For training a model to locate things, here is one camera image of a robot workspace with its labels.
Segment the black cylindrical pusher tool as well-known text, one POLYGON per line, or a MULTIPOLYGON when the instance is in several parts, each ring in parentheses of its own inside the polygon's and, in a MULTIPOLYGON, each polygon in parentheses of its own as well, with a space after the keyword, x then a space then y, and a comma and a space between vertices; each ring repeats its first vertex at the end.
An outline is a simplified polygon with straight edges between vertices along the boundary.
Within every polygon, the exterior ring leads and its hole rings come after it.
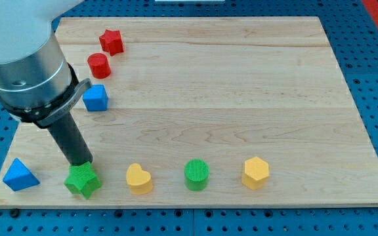
POLYGON ((55 121, 48 131, 69 164, 79 166, 86 162, 92 163, 93 155, 70 113, 55 121))

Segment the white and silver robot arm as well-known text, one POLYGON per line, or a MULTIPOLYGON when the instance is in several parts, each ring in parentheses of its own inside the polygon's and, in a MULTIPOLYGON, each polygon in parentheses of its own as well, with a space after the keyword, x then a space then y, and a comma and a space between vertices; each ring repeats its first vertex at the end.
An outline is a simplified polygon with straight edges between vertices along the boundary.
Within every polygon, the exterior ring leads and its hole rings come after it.
POLYGON ((0 101, 16 119, 49 130, 68 162, 92 162, 70 111, 90 89, 79 81, 53 31, 81 0, 0 0, 0 101))

